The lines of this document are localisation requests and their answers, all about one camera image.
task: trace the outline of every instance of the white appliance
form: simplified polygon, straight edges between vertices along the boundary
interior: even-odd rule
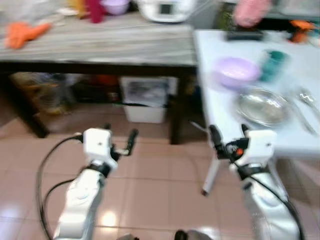
[[[180,23],[194,11],[197,0],[136,0],[141,14],[160,23]]]

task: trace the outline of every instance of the white tabletop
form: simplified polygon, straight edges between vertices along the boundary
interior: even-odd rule
[[[255,84],[278,94],[288,89],[303,86],[318,99],[320,108],[320,48],[309,44],[294,44],[268,32],[265,41],[225,41],[220,30],[198,30],[195,32],[199,61],[199,84],[202,89],[203,111],[207,125],[215,124],[220,129],[224,142],[242,136],[241,123],[252,129],[264,127],[239,116],[233,107],[236,92],[221,86],[214,79],[214,68],[223,57],[244,58],[258,65],[263,61],[266,50],[282,51],[290,56],[282,72],[271,82]],[[320,133],[320,122],[311,109],[295,101],[313,128]],[[272,128],[277,132],[275,154],[277,156],[320,156],[320,137],[306,132],[294,114],[284,124]]]

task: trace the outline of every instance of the metal utensil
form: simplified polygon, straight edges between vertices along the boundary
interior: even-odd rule
[[[310,125],[310,123],[308,122],[308,120],[305,118],[305,116],[302,114],[302,112],[300,111],[300,108],[298,107],[298,105],[295,103],[295,101],[293,100],[293,96],[292,93],[287,94],[284,99],[289,103],[292,111],[295,113],[295,115],[297,116],[297,118],[299,119],[300,123],[303,125],[304,129],[306,131],[308,131],[309,133],[311,133],[314,136],[317,136],[317,132],[314,130],[314,128]]]
[[[280,95],[263,88],[250,87],[235,100],[236,111],[246,119],[271,127],[289,117],[288,103]]]
[[[308,89],[301,87],[297,93],[298,93],[298,99],[301,102],[308,105],[313,110],[313,112],[317,115],[317,117],[320,119],[320,111],[315,105],[316,100],[312,96],[311,92]]]

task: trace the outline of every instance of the black table frame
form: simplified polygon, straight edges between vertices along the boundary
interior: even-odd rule
[[[34,107],[24,92],[9,78],[16,72],[106,74],[118,76],[162,76],[178,79],[177,95],[173,104],[170,123],[170,144],[180,143],[180,132],[185,111],[186,89],[197,68],[192,65],[163,64],[116,64],[89,61],[0,61],[0,89],[23,122],[39,137],[45,138],[50,132],[35,116]]]

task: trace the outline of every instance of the metal plate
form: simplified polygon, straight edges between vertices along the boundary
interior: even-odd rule
[[[235,100],[236,111],[257,124],[272,127],[289,118],[289,106],[280,95],[263,88],[251,87]]]

